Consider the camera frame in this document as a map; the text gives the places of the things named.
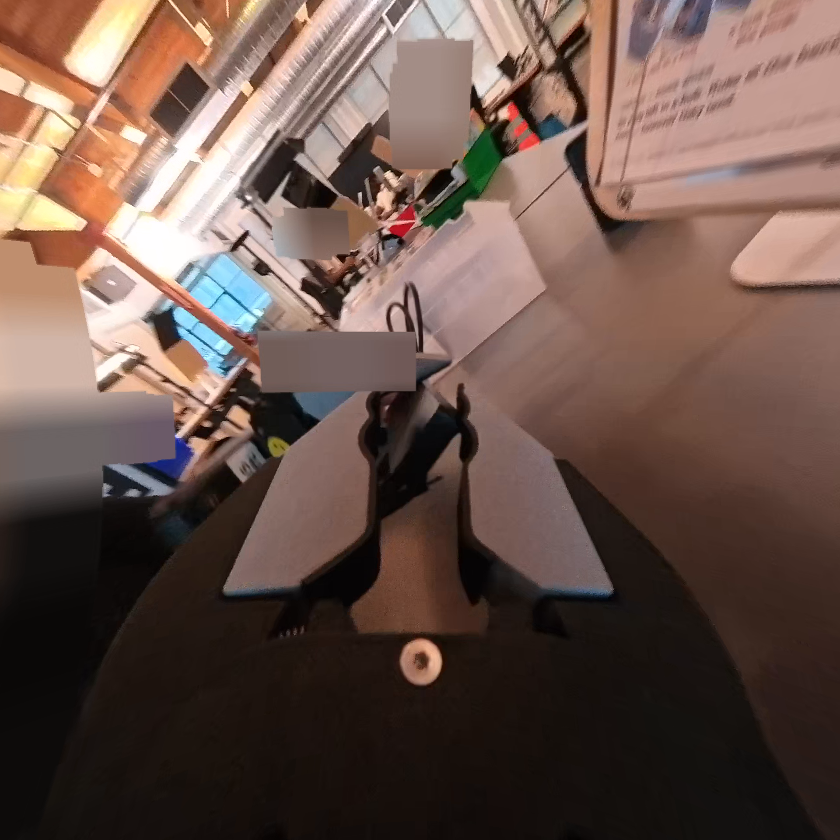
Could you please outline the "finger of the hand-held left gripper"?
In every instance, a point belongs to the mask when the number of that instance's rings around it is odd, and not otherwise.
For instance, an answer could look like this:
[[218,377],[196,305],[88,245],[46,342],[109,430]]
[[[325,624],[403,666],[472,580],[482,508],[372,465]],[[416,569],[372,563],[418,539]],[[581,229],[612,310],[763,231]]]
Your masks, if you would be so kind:
[[[416,387],[446,370],[453,363],[445,354],[418,354],[416,356]],[[317,422],[355,396],[356,392],[296,392],[296,401],[302,411]]]
[[382,477],[424,480],[455,439],[454,411],[435,391],[396,397],[385,415]]

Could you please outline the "silver ventilation duct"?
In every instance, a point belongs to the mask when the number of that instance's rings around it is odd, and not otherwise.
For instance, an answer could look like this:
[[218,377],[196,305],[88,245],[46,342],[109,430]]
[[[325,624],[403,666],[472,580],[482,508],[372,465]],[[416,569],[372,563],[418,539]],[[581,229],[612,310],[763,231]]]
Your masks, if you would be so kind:
[[166,212],[180,228],[203,230],[245,179],[249,167],[279,133],[284,139],[311,109],[354,49],[393,2],[318,2],[299,31],[293,21],[305,2],[246,2],[212,49],[207,63],[185,63],[164,89],[158,106],[173,104],[175,83],[187,70],[203,85],[197,104],[185,107],[177,129],[154,115],[157,136],[144,143],[123,184],[125,202],[156,208],[180,174],[177,162],[192,158],[223,119],[232,121],[211,143],[203,162]]

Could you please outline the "blue plastic bin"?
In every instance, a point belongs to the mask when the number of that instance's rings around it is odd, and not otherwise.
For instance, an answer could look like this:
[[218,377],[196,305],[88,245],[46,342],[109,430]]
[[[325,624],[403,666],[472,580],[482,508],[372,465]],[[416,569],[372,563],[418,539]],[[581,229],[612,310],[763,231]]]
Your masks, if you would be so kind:
[[169,492],[185,474],[194,455],[193,449],[184,440],[175,440],[175,456],[163,458],[149,463],[110,464],[103,466],[103,476],[107,483],[113,484],[112,478],[120,476],[116,481],[130,482],[143,487],[147,494],[164,495]]

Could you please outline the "clear plastic bin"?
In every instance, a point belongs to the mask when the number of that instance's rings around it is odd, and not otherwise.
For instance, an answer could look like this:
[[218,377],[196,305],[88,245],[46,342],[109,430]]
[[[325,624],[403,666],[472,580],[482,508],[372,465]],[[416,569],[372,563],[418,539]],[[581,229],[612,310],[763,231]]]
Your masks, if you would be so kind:
[[407,282],[421,304],[431,352],[462,361],[546,289],[507,203],[467,202],[423,244],[403,253],[343,304],[342,331],[386,331],[385,311]]

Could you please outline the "black usb hub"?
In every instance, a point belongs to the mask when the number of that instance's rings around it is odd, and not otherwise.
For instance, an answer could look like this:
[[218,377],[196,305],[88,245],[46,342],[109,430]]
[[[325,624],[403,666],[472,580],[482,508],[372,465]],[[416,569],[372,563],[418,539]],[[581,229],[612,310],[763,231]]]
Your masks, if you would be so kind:
[[429,473],[458,432],[456,421],[438,412],[417,431],[395,466],[384,457],[376,467],[375,515],[383,520],[428,489]]

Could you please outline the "green plastic bin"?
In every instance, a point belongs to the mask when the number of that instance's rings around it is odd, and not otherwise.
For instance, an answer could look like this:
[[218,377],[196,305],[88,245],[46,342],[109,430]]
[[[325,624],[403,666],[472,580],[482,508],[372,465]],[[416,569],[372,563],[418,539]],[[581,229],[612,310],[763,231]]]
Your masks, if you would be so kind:
[[503,149],[492,129],[485,128],[458,163],[460,181],[452,182],[420,211],[419,223],[438,229],[455,220],[467,202],[475,201],[485,191],[502,160]]

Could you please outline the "orange traffic cone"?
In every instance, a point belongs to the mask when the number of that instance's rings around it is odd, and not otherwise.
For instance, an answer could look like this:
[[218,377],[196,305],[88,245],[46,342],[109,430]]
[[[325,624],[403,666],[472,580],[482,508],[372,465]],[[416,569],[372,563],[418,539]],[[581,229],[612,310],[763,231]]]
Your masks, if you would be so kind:
[[518,106],[510,101],[507,104],[507,142],[509,153],[527,151],[541,143],[539,133],[523,117]]

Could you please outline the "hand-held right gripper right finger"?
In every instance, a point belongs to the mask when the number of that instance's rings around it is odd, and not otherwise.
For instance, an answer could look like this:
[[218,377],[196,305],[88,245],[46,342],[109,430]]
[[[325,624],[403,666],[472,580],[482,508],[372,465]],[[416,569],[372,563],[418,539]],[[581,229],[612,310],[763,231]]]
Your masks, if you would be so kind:
[[615,587],[553,454],[458,387],[458,566],[472,602],[605,600]]

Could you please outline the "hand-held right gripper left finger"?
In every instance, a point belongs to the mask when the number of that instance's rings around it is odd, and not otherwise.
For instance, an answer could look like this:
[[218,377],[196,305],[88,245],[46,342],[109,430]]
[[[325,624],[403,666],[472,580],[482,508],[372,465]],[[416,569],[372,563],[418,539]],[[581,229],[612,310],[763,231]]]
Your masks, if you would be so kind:
[[375,394],[335,408],[280,458],[248,535],[224,583],[226,597],[299,592],[371,535]]

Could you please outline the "laminated instruction sheet on stand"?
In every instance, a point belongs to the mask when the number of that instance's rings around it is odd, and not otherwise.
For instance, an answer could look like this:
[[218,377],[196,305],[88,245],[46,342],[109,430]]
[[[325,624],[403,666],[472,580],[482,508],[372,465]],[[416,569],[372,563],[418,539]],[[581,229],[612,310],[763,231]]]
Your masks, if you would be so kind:
[[589,116],[586,159],[587,171],[594,195],[596,187],[600,184],[607,186],[619,186],[622,184],[608,185],[602,180],[606,124],[612,100],[613,51],[616,42],[617,2],[591,2],[590,6],[591,71],[588,92]]

